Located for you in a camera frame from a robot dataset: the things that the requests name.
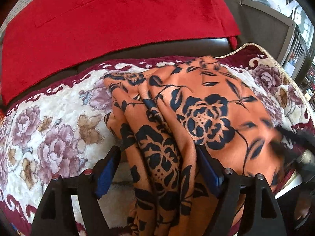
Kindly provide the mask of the red cloth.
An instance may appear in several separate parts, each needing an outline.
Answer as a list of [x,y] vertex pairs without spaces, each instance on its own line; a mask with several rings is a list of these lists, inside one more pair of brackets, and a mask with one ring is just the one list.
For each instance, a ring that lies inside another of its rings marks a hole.
[[34,0],[5,30],[2,99],[110,52],[202,38],[236,46],[239,34],[224,0]]

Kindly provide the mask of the orange floral patterned garment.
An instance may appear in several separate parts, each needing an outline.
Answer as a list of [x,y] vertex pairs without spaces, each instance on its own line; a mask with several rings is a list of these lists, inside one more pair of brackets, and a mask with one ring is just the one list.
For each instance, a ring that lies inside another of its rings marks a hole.
[[136,203],[133,235],[202,235],[217,199],[197,165],[198,146],[237,174],[282,180],[279,140],[254,92],[217,60],[204,56],[143,73],[108,73],[108,129],[122,140]]

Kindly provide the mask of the grey wooden crib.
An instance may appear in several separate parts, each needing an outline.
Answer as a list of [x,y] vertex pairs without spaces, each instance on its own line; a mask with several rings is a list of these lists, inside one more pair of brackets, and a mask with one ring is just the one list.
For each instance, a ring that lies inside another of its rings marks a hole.
[[310,50],[297,24],[280,12],[252,0],[224,0],[240,35],[238,46],[255,43],[267,50],[291,78],[301,85],[301,69],[310,58]]

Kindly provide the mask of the floral plush blanket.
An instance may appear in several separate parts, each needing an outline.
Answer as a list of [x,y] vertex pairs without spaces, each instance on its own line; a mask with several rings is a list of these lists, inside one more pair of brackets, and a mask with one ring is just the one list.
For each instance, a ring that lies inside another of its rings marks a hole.
[[[18,235],[30,235],[44,191],[54,175],[80,175],[119,146],[121,162],[106,195],[98,199],[113,235],[133,235],[128,218],[136,203],[133,179],[122,140],[105,123],[112,112],[108,73],[143,73],[201,57],[109,60],[62,80],[11,108],[1,121],[1,211]],[[262,47],[249,43],[214,58],[258,97],[273,126],[314,132],[314,112],[302,91]],[[273,191],[294,171],[285,170]]]

